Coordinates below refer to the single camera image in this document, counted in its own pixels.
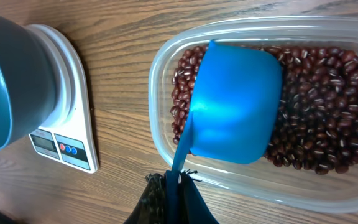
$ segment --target pile of beans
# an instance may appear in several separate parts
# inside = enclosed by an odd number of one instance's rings
[[[339,47],[251,47],[271,53],[283,67],[277,120],[264,157],[275,166],[334,170],[358,164],[358,56]],[[171,114],[178,144],[200,63],[208,46],[188,49],[172,78]]]

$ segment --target plastic container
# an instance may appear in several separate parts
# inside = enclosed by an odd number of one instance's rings
[[[251,45],[337,45],[358,54],[358,19],[345,17],[264,17],[215,22],[178,34],[154,58],[149,76],[149,115],[154,143],[172,165],[171,78],[177,61],[190,47],[219,42]],[[358,211],[358,164],[346,174],[319,176],[310,170],[277,168],[265,158],[251,165],[188,156],[193,177],[240,194],[318,212]]]

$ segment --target scale button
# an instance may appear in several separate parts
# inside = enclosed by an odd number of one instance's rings
[[[69,146],[66,146],[66,152],[70,153],[71,152],[71,148]]]

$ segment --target scale platform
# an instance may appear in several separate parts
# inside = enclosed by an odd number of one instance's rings
[[[41,156],[87,173],[98,170],[88,91],[81,60],[71,43],[52,27],[25,27],[42,44],[57,83],[55,109],[42,125],[29,134]]]

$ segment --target wooden table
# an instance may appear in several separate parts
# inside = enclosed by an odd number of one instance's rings
[[[56,27],[76,45],[96,122],[100,170],[93,175],[37,155],[28,137],[0,151],[0,210],[28,223],[122,223],[149,173],[169,167],[150,133],[147,83],[161,45],[181,31],[240,17],[358,17],[358,1],[0,1],[19,24]],[[358,223],[358,213],[324,214],[198,185],[221,223]]]

